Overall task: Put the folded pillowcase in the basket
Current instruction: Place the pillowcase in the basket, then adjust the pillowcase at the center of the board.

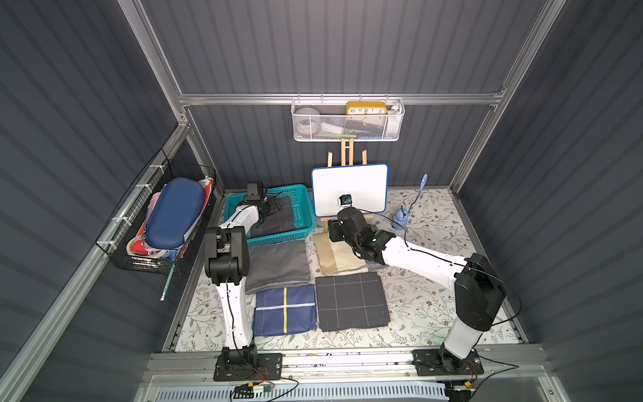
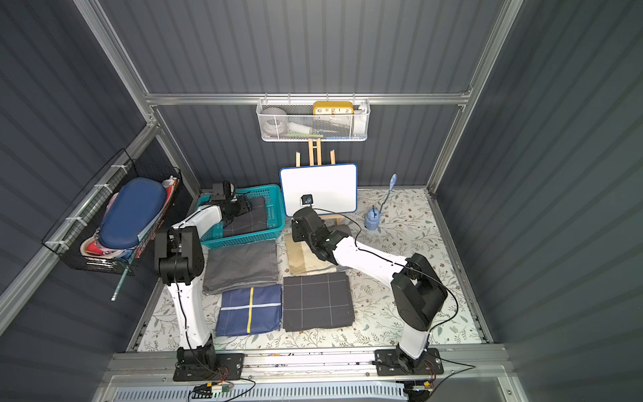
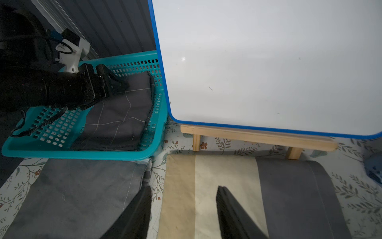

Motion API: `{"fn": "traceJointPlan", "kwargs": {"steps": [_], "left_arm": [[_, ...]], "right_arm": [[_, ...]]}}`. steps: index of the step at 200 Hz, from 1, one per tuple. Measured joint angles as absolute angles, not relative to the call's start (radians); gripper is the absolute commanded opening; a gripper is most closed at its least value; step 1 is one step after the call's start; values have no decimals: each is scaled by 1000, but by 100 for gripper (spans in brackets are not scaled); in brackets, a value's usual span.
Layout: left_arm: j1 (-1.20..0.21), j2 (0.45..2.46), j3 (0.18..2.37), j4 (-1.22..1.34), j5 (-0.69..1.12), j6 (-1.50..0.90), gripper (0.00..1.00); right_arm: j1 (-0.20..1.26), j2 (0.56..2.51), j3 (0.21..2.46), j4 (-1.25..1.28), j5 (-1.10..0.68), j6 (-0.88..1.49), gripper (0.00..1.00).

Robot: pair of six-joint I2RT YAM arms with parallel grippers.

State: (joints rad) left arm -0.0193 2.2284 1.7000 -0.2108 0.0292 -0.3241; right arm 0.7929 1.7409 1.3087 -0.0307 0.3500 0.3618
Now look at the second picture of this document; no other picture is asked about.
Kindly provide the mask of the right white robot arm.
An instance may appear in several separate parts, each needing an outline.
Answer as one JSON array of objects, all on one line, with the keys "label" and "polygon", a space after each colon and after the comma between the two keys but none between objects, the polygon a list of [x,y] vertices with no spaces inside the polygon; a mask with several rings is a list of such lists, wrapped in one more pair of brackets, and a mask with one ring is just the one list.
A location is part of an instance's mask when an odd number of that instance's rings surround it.
[{"label": "right white robot arm", "polygon": [[425,354],[433,321],[449,296],[433,267],[421,254],[395,256],[365,246],[349,234],[330,229],[310,206],[291,217],[293,241],[304,242],[321,261],[360,271],[387,285],[404,323],[396,346],[398,366],[414,370]]}]

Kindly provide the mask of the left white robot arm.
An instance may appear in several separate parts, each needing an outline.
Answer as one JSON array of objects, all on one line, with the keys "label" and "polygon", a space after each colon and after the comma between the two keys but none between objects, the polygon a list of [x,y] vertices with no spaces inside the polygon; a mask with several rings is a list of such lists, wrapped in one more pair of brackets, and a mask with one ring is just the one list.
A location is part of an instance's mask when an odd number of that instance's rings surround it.
[{"label": "left white robot arm", "polygon": [[155,268],[170,292],[179,327],[178,350],[205,362],[213,349],[202,303],[205,258],[201,238],[216,224],[250,212],[251,203],[228,181],[213,185],[207,203],[155,238]]}]

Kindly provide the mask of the beige grey pillowcase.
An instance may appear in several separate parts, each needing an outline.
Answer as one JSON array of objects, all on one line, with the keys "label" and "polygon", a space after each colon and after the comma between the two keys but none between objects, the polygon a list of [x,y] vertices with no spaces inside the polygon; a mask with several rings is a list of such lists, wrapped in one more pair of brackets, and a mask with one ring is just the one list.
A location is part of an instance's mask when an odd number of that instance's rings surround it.
[{"label": "beige grey pillowcase", "polygon": [[293,241],[292,234],[285,235],[287,268],[290,276],[312,276],[345,271],[344,268],[322,261],[305,242]]}]

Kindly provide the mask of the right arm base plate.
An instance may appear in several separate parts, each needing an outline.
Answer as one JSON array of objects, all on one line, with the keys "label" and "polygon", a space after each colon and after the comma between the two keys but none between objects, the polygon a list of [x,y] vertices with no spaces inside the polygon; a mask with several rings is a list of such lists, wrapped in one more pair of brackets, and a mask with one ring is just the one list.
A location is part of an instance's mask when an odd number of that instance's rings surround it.
[{"label": "right arm base plate", "polygon": [[381,377],[419,375],[433,378],[445,372],[437,348],[427,348],[419,358],[410,358],[400,348],[377,349],[372,364]]}]

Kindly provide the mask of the dark grey checked pillowcase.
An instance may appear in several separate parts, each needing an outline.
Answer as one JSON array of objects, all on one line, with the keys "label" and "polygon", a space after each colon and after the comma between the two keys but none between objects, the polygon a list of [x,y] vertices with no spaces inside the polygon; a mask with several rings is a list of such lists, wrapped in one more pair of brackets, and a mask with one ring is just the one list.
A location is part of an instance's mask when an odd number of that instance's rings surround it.
[{"label": "dark grey checked pillowcase", "polygon": [[355,312],[344,272],[288,276],[283,280],[282,326],[287,332],[345,328]]},{"label": "dark grey checked pillowcase", "polygon": [[267,229],[267,210],[264,197],[249,199],[252,209],[246,214],[234,217],[224,226],[223,237],[247,235]]}]

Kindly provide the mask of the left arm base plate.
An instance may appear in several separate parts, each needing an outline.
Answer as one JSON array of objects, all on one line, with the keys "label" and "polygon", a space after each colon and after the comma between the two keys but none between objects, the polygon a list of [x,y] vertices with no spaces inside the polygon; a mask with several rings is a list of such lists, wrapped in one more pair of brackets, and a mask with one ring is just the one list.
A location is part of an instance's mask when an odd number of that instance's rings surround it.
[{"label": "left arm base plate", "polygon": [[172,376],[174,382],[219,382],[239,380],[244,368],[243,353],[220,353],[214,363],[199,363],[191,353],[179,359]]}]

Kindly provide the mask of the teal plastic basket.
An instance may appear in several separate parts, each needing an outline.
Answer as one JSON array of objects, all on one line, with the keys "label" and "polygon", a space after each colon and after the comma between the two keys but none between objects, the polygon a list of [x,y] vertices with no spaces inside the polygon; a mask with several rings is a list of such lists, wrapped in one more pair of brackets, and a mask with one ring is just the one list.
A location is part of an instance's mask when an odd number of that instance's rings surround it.
[{"label": "teal plastic basket", "polygon": [[239,246],[258,241],[276,240],[286,226],[286,212],[281,188],[275,184],[266,184],[241,188],[237,194],[245,195],[249,200],[263,198],[266,206],[266,229],[249,234],[224,235],[224,222],[214,225],[200,239],[203,246],[218,249],[226,246]]}]

